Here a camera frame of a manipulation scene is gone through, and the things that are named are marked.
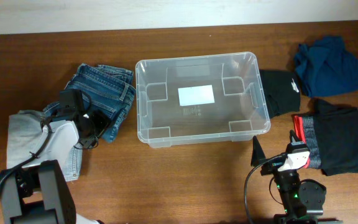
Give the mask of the dark blue jeans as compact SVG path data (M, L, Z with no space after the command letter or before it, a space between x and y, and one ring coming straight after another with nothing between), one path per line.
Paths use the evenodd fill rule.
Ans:
M81 64L65 89L78 89L86 93L83 103L90 112L101 111L109 119L102 138L113 142L122 122L132 108L135 88L131 85L133 72L108 65L92 67Z

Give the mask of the black shorts red grey waistband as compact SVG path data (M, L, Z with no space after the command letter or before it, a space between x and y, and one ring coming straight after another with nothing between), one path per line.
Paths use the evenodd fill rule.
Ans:
M293 117L296 135L310 149L305 168L326 176L358 173L358 109L322 99L313 106L312 112Z

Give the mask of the navy blue shirt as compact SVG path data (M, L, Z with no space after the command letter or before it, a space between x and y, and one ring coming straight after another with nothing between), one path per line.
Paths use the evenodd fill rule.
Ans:
M310 98L358 90L358 59L346 50L340 36L300 44L294 63L303 93Z

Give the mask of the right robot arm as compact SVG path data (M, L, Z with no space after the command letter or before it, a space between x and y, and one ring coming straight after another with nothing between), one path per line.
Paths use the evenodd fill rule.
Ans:
M306 206L300 200L300 185L298 169L306 165L310 156L310 150L305 142L301 141L293 130L290 131L290 143L285 152L266 158L262 146L256 136L252 138L253 149L251 166L246 180L260 169L262 176L271 175L272 181L276 183L281 203L285 213L276 214L273 217L275 223L302 222L301 218L306 216Z

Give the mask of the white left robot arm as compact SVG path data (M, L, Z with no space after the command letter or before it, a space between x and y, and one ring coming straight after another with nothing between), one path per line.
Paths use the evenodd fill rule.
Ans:
M62 171L71 150L96 147L109 124L100 110L84 106L89 97L63 90L51 115L28 110L9 117L7 168L0 172L5 223L92 222L77 213Z

